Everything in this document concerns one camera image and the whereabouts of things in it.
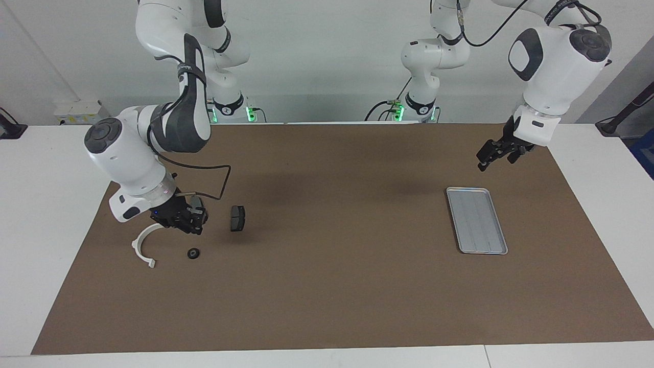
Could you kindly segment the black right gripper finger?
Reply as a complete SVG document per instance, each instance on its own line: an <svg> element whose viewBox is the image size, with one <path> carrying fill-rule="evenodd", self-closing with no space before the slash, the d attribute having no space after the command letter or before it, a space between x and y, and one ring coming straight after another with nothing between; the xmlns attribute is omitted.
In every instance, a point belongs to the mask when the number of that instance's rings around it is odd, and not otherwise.
<svg viewBox="0 0 654 368"><path fill-rule="evenodd" d="M188 229L189 234L200 235L203 232L203 226L208 220L206 208L202 205L187 207L189 212Z"/></svg>

